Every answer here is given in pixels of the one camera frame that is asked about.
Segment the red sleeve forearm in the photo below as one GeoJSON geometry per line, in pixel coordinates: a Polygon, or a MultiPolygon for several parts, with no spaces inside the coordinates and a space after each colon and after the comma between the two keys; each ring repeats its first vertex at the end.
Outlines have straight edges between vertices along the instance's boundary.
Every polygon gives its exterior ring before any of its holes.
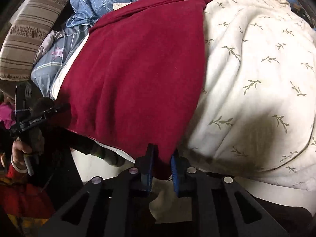
{"type": "Polygon", "coordinates": [[[55,213],[46,192],[27,182],[27,170],[17,171],[12,165],[1,176],[1,207],[17,217],[48,219],[55,213]]]}

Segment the person's left hand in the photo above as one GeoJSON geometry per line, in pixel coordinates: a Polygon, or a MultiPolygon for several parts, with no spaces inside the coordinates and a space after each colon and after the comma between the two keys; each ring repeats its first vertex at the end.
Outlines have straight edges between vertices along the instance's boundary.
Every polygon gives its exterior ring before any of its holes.
{"type": "Polygon", "coordinates": [[[15,140],[12,145],[11,164],[18,170],[26,170],[27,167],[24,160],[24,154],[30,154],[31,152],[32,148],[29,145],[25,144],[20,139],[15,140]]]}

